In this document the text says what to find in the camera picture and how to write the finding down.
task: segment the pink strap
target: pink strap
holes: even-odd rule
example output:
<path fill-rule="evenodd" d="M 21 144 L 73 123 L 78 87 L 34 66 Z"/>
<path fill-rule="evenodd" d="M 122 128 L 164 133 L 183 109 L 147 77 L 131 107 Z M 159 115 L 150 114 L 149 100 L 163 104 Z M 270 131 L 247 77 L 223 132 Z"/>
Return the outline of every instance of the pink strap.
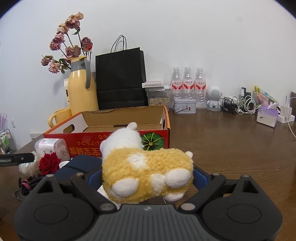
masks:
<path fill-rule="evenodd" d="M 24 187 L 27 188 L 28 190 L 31 190 L 31 187 L 29 186 L 29 184 L 23 182 L 22 185 L 24 185 Z"/>

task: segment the white cable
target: white cable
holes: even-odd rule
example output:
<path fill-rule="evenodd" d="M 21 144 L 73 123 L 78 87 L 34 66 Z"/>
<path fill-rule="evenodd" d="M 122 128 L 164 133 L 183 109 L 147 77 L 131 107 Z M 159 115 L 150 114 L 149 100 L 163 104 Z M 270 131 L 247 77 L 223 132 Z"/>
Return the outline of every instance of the white cable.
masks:
<path fill-rule="evenodd" d="M 254 105 L 253 110 L 249 110 L 250 103 L 252 103 Z M 250 95 L 247 95 L 245 97 L 242 97 L 237 102 L 237 109 L 235 109 L 235 111 L 237 113 L 239 113 L 240 115 L 243 115 L 243 114 L 251 114 L 251 115 L 253 115 L 253 114 L 255 114 L 255 111 L 258 109 L 258 107 L 257 108 L 255 108 L 255 107 L 256 107 L 255 100 Z"/>
<path fill-rule="evenodd" d="M 290 100 L 291 100 L 291 99 L 294 99 L 294 98 L 296 98 L 296 97 L 291 97 L 291 98 L 288 100 L 288 104 L 289 104 Z M 291 126 L 290 126 L 289 120 L 288 120 L 288 118 L 287 118 L 286 108 L 284 108 L 284 110 L 285 110 L 285 115 L 286 115 L 286 119 L 287 119 L 287 122 L 288 122 L 288 125 L 289 125 L 289 128 L 290 128 L 290 131 L 292 132 L 293 136 L 296 138 L 294 132 L 293 132 L 292 129 L 291 129 Z"/>

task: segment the yellow thermos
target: yellow thermos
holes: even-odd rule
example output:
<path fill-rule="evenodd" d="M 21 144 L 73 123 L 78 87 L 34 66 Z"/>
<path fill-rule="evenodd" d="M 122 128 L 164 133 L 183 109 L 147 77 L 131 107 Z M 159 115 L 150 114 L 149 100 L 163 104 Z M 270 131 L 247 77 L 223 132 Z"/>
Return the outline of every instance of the yellow thermos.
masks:
<path fill-rule="evenodd" d="M 95 82 L 86 56 L 71 60 L 68 94 L 72 115 L 81 111 L 99 110 Z"/>

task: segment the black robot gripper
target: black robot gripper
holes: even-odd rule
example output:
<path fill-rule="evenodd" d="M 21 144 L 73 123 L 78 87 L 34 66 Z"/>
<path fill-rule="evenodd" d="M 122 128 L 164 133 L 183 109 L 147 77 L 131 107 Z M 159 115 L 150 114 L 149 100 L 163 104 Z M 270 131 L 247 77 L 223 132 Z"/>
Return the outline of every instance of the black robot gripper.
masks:
<path fill-rule="evenodd" d="M 178 209 L 123 204 L 119 210 L 92 187 L 101 177 L 101 168 L 66 182 L 46 176 L 15 212 L 21 240 L 272 241 L 282 225 L 280 211 L 249 175 L 226 179 L 195 166 L 199 191 Z"/>

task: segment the blue fabric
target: blue fabric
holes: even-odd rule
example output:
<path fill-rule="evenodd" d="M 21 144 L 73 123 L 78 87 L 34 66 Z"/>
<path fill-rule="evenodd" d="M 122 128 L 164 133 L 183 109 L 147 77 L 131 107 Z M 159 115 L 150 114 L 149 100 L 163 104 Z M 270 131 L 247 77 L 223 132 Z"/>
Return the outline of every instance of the blue fabric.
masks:
<path fill-rule="evenodd" d="M 87 155 L 78 155 L 65 166 L 63 166 L 63 168 L 58 170 L 54 175 L 57 180 L 66 180 L 78 172 L 89 173 L 92 170 L 98 169 L 101 164 L 102 160 L 100 158 Z"/>
<path fill-rule="evenodd" d="M 100 186 L 103 184 L 102 169 L 89 177 L 88 184 L 95 190 L 98 190 L 100 188 Z"/>
<path fill-rule="evenodd" d="M 193 185 L 197 188 L 197 190 L 202 189 L 209 183 L 207 176 L 199 172 L 197 169 L 193 169 L 193 177 Z"/>

